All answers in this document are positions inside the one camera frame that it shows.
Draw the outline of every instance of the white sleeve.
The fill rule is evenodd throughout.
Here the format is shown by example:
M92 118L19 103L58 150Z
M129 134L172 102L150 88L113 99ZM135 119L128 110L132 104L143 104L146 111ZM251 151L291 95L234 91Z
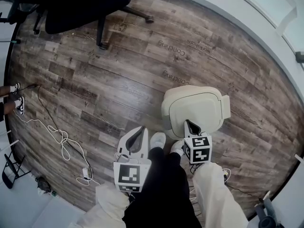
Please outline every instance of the white sleeve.
M193 177L197 200L205 216L205 228L246 228L248 220L225 186L222 168L216 163L199 167Z

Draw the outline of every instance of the office chair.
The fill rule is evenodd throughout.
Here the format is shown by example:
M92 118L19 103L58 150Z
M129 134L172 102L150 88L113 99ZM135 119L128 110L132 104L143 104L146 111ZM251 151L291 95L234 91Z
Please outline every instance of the office chair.
M105 17L117 10L134 14L145 19L146 23L153 23L153 17L127 7L131 0L14 0L7 19L0 22L22 23L32 12L18 9L21 3L37 4L38 17L34 25L34 33L38 34L37 25L47 10L46 32L57 34L81 27L93 21L98 21L96 44L103 50L108 49L107 43L102 43Z
M98 20L96 44L103 50L102 43L105 17L117 10L142 17L146 23L153 23L153 17L127 7L131 0L50 0L46 19L46 32L57 34L78 28Z

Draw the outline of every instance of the black shorts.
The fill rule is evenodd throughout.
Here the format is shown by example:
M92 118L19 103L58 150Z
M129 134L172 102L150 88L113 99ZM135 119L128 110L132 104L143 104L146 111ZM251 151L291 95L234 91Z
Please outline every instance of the black shorts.
M4 105L0 102L0 122L4 120Z

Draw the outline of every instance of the black and white sneaker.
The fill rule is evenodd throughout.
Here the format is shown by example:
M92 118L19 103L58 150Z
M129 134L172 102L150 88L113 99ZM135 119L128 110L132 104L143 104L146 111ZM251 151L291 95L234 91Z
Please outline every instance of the black and white sneaker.
M13 85L15 87L15 90L12 92L13 95L17 94L18 90L20 89L20 83L16 83Z
M24 97L20 97L18 100L21 101L21 105L17 107L18 111L20 112L20 115L24 115L25 112L25 99Z

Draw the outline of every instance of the wooden floor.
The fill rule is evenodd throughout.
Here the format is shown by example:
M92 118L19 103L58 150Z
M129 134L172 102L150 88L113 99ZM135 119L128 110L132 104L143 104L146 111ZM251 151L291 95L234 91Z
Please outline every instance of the wooden floor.
M304 108L279 66L244 31L190 1L132 0L130 6L153 15L155 22L146 24L120 11L111 14L107 51L95 45L96 22L57 35L48 35L43 25L34 35L31 15L19 29L22 43L14 46L10 82L43 85L43 104L58 127L83 146L101 183L113 182L121 136L139 125L150 133L162 130L166 90L187 84L215 87L230 96L231 118L212 135L212 161L232 170L230 186L259 197L275 192L304 144ZM53 125L37 89L21 94L26 98L23 119ZM17 151L26 154L33 173L44 175L70 203L90 209L95 184L76 182L86 166L79 154L67 146L71 160L65 161L60 145L37 122L25 124L12 114L9 124L20 139ZM190 180L185 157L182 165ZM232 193L251 215L257 199Z

